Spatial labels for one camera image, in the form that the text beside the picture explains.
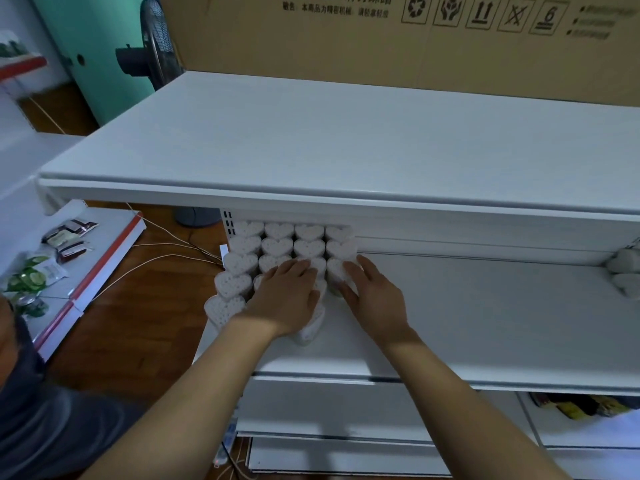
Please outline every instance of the wooden floor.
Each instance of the wooden floor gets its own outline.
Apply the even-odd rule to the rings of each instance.
[[[36,95],[34,99],[68,134],[87,135],[97,129],[73,84]],[[58,131],[32,101],[24,100],[20,105],[37,130]],[[123,207],[112,203],[89,204]],[[190,231],[174,222],[170,208],[156,205],[134,205],[134,208],[181,239],[189,237]],[[195,230],[191,238],[215,254],[219,253],[219,245],[226,242],[221,224]],[[161,242],[173,240],[164,231],[148,225],[137,244]],[[144,261],[169,253],[203,258],[196,250],[177,246],[135,247],[109,283]],[[52,378],[68,387],[152,404],[191,365],[206,322],[203,304],[215,294],[214,277],[220,271],[219,266],[210,262],[168,257],[128,274],[92,303],[69,332],[49,362]],[[247,446],[248,440],[238,440],[234,445],[232,455],[240,463],[246,458]],[[67,476],[65,480],[77,476]],[[232,480],[233,472],[226,466],[212,467],[207,478]],[[260,475],[260,480],[279,478],[292,480],[304,476]]]

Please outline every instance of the brown cardboard box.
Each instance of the brown cardboard box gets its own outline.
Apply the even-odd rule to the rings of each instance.
[[[189,70],[640,106],[640,0],[162,0]]]

